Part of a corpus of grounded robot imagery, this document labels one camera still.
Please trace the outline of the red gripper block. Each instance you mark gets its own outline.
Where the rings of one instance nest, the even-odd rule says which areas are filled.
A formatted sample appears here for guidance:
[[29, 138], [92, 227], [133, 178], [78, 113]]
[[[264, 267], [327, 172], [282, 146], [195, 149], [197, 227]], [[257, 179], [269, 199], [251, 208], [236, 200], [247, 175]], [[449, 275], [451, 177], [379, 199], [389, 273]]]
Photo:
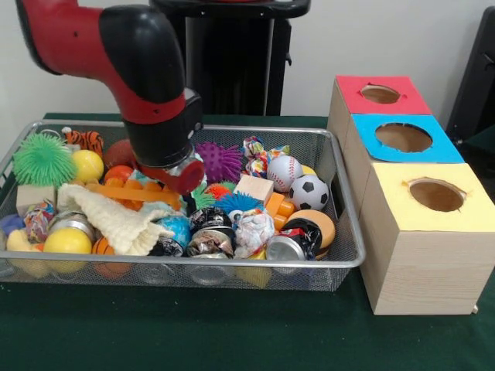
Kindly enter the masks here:
[[172, 168], [145, 166], [137, 160], [135, 168], [150, 179], [163, 183], [171, 191], [183, 195], [183, 207], [187, 216], [196, 212], [196, 200], [191, 192], [205, 179], [205, 167], [197, 153], [192, 153]]

